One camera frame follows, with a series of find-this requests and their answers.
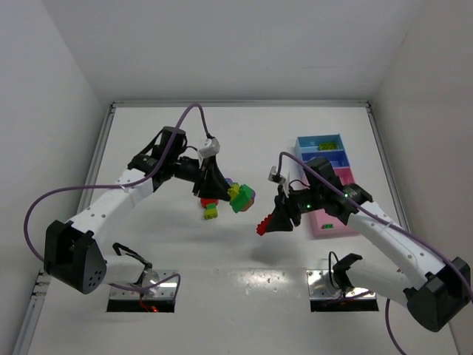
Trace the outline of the green purple lego stack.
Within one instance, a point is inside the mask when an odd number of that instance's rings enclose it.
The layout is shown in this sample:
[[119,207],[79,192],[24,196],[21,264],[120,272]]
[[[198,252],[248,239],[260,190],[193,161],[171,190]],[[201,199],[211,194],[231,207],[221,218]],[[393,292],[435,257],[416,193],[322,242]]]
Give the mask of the green purple lego stack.
[[254,204],[256,192],[246,184],[231,184],[228,189],[230,206],[234,213],[246,212]]

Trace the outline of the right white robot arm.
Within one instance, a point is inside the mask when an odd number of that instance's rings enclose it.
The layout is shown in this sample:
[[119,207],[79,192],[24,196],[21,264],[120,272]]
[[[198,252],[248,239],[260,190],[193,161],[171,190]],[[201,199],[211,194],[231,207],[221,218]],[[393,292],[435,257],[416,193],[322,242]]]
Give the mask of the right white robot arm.
[[449,260],[401,228],[366,190],[355,183],[343,184],[328,159],[297,163],[307,178],[303,189],[290,187],[280,165],[271,168],[268,179],[278,185],[275,207],[257,226],[258,234],[293,231],[303,214],[324,210],[367,238],[397,267],[390,271],[361,255],[348,254],[329,268],[342,292],[356,287],[374,291],[404,306],[431,332],[441,330],[472,302],[471,269],[466,261]]

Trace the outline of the red square lego brick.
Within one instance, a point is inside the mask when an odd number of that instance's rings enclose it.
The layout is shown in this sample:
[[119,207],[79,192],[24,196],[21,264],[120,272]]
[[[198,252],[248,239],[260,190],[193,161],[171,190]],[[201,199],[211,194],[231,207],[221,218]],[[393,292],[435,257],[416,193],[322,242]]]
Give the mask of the red square lego brick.
[[267,232],[268,225],[270,224],[272,218],[273,215],[269,214],[256,226],[256,233],[259,236],[263,236]]

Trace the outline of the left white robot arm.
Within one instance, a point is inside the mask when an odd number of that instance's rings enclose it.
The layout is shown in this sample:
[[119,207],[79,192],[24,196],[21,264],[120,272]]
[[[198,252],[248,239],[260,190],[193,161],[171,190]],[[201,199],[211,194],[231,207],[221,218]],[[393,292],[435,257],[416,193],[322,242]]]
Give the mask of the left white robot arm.
[[144,281],[152,263],[119,243],[115,253],[103,250],[112,230],[136,205],[166,181],[177,178],[193,183],[199,198],[229,201],[228,182],[217,165],[219,141],[209,135],[197,158],[185,156],[186,132],[163,127],[127,165],[112,188],[67,222],[54,221],[46,231],[44,270],[82,294],[107,283],[125,290],[150,287]]

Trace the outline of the yellow-green lego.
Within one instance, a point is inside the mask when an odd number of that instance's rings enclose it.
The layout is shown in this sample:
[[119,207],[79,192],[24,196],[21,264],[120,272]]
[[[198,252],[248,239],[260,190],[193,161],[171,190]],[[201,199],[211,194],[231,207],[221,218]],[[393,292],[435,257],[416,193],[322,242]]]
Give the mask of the yellow-green lego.
[[337,149],[338,149],[338,145],[335,142],[325,142],[325,143],[319,144],[320,151],[331,151],[331,150],[337,150]]

